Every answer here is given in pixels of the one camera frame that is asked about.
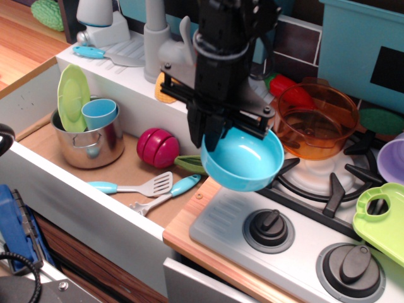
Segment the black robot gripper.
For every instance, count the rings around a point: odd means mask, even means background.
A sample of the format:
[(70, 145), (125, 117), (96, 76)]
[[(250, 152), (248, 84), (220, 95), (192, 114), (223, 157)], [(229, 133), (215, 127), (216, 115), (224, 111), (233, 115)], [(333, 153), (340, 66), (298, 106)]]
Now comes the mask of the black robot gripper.
[(210, 43), (196, 32), (193, 47), (196, 64), (166, 63), (161, 67), (161, 91), (186, 104), (192, 143), (215, 151), (227, 131), (238, 128), (263, 139), (268, 133), (270, 108), (250, 86), (251, 66), (258, 33), (248, 33), (229, 49)]

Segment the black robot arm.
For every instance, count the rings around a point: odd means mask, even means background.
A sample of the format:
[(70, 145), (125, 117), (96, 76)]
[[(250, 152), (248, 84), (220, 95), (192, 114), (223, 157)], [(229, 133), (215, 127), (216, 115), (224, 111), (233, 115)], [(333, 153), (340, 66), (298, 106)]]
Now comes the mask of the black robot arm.
[(271, 51), (266, 34), (280, 12), (274, 1), (200, 1), (196, 64), (165, 63), (161, 84), (162, 93), (186, 104), (196, 147), (214, 151), (232, 127), (259, 140), (267, 135), (270, 109), (249, 79), (256, 40)]

